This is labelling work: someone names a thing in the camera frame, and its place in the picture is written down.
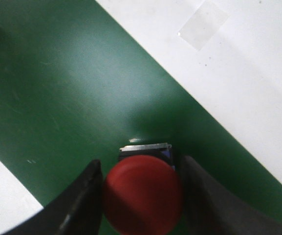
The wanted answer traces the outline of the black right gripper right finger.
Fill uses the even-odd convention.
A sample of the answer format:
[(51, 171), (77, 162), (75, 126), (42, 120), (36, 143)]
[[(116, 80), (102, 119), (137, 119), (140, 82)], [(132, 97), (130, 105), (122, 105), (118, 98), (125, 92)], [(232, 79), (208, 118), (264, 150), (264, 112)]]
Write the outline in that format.
[(282, 224), (251, 207), (191, 156), (179, 168), (184, 214), (191, 235), (282, 235)]

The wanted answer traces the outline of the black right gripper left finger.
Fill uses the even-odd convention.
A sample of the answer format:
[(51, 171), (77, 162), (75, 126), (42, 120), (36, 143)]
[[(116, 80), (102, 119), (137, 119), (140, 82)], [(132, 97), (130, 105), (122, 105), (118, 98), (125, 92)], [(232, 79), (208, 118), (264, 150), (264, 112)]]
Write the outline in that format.
[(102, 220), (101, 162), (92, 160), (55, 200), (9, 235), (97, 235)]

